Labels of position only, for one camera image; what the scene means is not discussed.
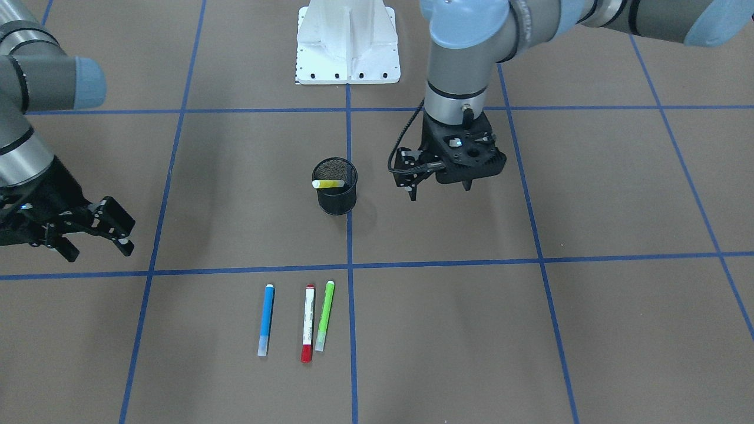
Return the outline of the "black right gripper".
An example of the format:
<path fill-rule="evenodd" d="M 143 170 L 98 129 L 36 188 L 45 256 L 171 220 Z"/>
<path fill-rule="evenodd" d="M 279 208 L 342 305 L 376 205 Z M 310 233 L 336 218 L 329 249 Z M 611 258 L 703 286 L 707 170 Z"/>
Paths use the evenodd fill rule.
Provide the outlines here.
<path fill-rule="evenodd" d="M 84 197 L 83 190 L 68 169 L 54 157 L 49 167 L 24 183 L 3 186 L 1 245 L 44 246 L 70 263 L 79 250 L 57 227 L 45 227 L 62 220 L 67 233 L 87 233 L 107 239 L 129 257 L 135 245 L 130 241 L 134 218 L 113 197 L 97 203 Z"/>

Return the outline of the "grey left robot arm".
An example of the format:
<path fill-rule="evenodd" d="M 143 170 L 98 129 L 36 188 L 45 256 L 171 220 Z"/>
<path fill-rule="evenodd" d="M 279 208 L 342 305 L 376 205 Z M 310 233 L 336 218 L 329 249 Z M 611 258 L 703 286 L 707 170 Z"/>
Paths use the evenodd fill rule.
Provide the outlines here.
<path fill-rule="evenodd" d="M 429 177 L 439 184 L 501 174 L 507 157 L 483 112 L 493 68 L 578 25 L 711 48 L 752 20 L 751 1 L 423 1 L 431 48 L 418 148 L 396 143 L 388 171 L 415 201 Z"/>

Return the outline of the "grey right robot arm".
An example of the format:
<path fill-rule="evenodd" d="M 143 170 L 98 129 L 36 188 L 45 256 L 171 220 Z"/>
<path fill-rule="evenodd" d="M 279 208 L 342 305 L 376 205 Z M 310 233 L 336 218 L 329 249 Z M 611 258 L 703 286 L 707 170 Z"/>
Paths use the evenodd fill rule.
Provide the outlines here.
<path fill-rule="evenodd" d="M 107 239 L 132 255 L 135 220 L 113 197 L 85 198 L 28 112 L 102 105 L 106 79 L 97 61 L 70 56 L 21 1 L 1 3 L 1 244 L 56 251 L 75 262 L 68 234 Z"/>

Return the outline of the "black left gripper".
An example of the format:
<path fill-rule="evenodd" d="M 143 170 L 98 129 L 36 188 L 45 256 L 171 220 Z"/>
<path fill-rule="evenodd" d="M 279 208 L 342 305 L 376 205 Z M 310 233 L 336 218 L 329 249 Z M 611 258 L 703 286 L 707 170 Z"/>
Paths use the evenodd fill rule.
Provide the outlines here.
<path fill-rule="evenodd" d="M 468 125 L 444 124 L 424 112 L 419 150 L 399 147 L 394 153 L 394 183 L 416 201 L 418 184 L 432 174 L 441 184 L 462 183 L 471 189 L 473 180 L 501 174 L 507 156 L 482 112 Z"/>

